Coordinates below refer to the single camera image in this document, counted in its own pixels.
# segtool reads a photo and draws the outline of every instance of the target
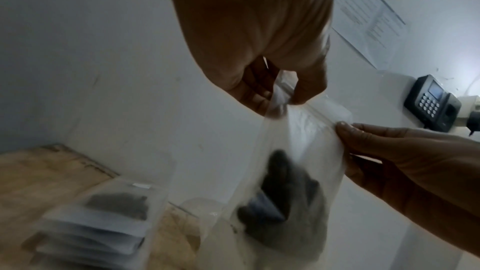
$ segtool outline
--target black electronic device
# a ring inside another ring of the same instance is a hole
[[[462,103],[445,91],[439,82],[427,75],[416,80],[403,104],[430,130],[450,131]]]

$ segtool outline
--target device screen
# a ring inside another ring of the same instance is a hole
[[[435,81],[432,81],[428,92],[433,95],[438,101],[442,98],[444,94],[444,89],[442,89]]]

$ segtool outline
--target person's left hand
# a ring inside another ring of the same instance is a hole
[[[279,70],[298,76],[293,104],[326,89],[324,30],[333,0],[173,3],[188,47],[206,77],[258,114],[267,112]]]

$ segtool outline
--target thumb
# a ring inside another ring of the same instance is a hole
[[[377,136],[343,121],[336,125],[336,132],[348,148],[368,156],[392,160],[402,153],[401,138]]]

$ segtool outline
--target person's right hand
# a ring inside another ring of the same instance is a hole
[[[480,143],[344,122],[336,131],[351,154],[345,174],[354,183],[432,234],[480,256]]]

